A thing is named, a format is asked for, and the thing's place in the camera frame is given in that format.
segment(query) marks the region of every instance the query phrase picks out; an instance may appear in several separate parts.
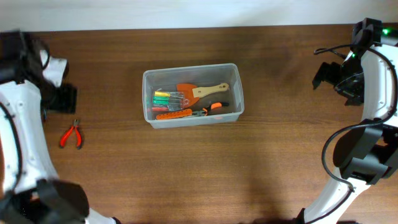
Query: plastic container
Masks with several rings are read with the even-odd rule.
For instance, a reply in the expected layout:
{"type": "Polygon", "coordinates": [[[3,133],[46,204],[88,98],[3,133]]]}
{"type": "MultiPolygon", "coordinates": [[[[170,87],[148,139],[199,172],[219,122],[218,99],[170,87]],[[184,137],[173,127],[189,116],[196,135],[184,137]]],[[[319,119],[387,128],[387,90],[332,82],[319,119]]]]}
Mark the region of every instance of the plastic container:
{"type": "Polygon", "coordinates": [[[235,64],[228,63],[146,71],[142,79],[142,104],[145,120],[153,128],[175,128],[236,121],[244,111],[243,89],[238,68],[235,64]],[[197,87],[228,83],[228,91],[212,93],[200,98],[190,108],[193,111],[201,110],[212,103],[221,101],[228,102],[229,106],[212,110],[208,116],[156,120],[158,113],[152,111],[153,92],[156,90],[177,91],[179,83],[191,83],[197,87]]]}

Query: green led indicator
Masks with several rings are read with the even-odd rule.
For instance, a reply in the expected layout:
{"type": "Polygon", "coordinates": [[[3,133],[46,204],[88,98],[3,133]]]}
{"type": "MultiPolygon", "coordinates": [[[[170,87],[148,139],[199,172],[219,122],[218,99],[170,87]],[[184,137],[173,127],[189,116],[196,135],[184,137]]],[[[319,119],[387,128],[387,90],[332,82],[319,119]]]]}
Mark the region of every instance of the green led indicator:
{"type": "Polygon", "coordinates": [[[387,35],[388,33],[390,33],[389,29],[383,29],[383,34],[387,35]]]}

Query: wooden handle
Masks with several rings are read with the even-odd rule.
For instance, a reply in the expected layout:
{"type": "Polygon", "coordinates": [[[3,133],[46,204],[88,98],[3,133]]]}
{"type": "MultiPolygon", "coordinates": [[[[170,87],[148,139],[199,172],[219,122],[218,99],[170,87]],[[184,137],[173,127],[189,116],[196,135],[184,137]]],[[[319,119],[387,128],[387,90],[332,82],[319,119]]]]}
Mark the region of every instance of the wooden handle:
{"type": "Polygon", "coordinates": [[[186,109],[186,110],[171,112],[171,113],[167,113],[167,114],[160,114],[160,115],[156,116],[156,119],[183,118],[185,116],[191,116],[191,115],[192,115],[192,110],[186,109]]]}
{"type": "Polygon", "coordinates": [[[198,87],[194,88],[192,90],[193,97],[199,97],[202,98],[204,96],[207,96],[212,93],[217,93],[221,91],[227,91],[229,88],[229,85],[227,83],[221,83],[217,86],[212,86],[212,87],[198,87]]]}

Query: white wall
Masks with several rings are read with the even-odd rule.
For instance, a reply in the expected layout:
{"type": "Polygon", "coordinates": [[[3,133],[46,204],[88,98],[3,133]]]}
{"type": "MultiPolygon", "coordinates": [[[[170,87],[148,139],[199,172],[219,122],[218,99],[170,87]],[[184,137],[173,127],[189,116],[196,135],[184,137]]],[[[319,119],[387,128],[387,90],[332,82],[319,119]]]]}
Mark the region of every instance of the white wall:
{"type": "Polygon", "coordinates": [[[398,0],[0,0],[0,30],[398,22],[398,0]]]}

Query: red-handled pliers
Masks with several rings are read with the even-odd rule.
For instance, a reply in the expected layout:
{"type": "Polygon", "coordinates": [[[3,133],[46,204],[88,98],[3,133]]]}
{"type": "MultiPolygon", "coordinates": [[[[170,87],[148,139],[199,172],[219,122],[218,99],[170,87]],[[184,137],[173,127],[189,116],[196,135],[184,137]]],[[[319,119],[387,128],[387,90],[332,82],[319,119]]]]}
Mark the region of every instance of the red-handled pliers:
{"type": "Polygon", "coordinates": [[[69,136],[72,134],[73,130],[76,132],[76,138],[77,138],[77,144],[76,147],[77,149],[81,149],[83,145],[83,137],[81,136],[80,129],[79,129],[79,120],[76,119],[73,121],[73,125],[70,127],[70,129],[63,134],[61,141],[60,141],[60,148],[65,147],[65,144],[67,143],[67,140],[69,136]]]}

